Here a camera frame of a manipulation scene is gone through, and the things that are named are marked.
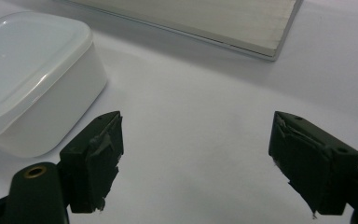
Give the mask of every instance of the white background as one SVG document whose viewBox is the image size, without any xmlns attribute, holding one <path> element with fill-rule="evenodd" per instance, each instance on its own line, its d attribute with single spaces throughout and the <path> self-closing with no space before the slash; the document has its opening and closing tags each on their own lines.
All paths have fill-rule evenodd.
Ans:
<svg viewBox="0 0 358 224">
<path fill-rule="evenodd" d="M 109 83 L 51 152 L 0 152 L 11 177 L 59 152 L 96 116 L 120 110 L 125 154 L 102 213 L 71 223 L 349 223 L 312 213 L 268 155 L 275 110 L 358 149 L 358 1 L 305 0 L 278 61 L 51 0 L 0 0 L 0 17 L 33 10 L 87 23 Z"/>
</svg>

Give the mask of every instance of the white plastic container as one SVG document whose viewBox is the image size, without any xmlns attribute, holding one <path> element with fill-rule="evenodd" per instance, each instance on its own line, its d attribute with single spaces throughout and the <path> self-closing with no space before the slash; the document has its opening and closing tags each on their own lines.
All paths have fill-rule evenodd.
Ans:
<svg viewBox="0 0 358 224">
<path fill-rule="evenodd" d="M 88 25 L 22 12 L 0 19 L 0 149 L 42 155 L 86 112 L 106 83 Z"/>
</svg>

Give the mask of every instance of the white tabletop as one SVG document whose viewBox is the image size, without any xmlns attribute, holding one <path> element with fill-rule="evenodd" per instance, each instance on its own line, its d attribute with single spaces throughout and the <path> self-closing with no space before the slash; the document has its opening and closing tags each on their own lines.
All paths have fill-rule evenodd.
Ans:
<svg viewBox="0 0 358 224">
<path fill-rule="evenodd" d="M 312 213 L 268 155 L 275 110 L 358 150 L 358 1 L 305 0 L 278 61 L 51 0 L 0 0 L 0 17 L 33 10 L 87 23 L 109 82 L 51 152 L 0 152 L 11 177 L 59 152 L 96 116 L 120 110 L 125 154 L 102 213 L 71 223 L 349 223 Z"/>
</svg>

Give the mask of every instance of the plastic container lid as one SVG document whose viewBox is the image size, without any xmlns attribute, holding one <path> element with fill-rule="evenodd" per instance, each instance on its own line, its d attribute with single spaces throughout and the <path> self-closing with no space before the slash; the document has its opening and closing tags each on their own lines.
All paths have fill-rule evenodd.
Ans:
<svg viewBox="0 0 358 224">
<path fill-rule="evenodd" d="M 81 21 L 22 12 L 0 19 L 0 133 L 90 47 Z"/>
</svg>

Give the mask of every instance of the white box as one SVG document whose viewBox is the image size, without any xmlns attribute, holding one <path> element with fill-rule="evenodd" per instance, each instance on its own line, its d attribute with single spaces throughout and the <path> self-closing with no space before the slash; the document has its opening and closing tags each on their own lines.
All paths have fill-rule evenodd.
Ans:
<svg viewBox="0 0 358 224">
<path fill-rule="evenodd" d="M 303 0 L 68 0 L 188 35 L 262 59 L 277 60 Z"/>
<path fill-rule="evenodd" d="M 0 149 L 42 155 L 106 84 L 88 25 L 22 12 L 0 19 Z"/>
</svg>

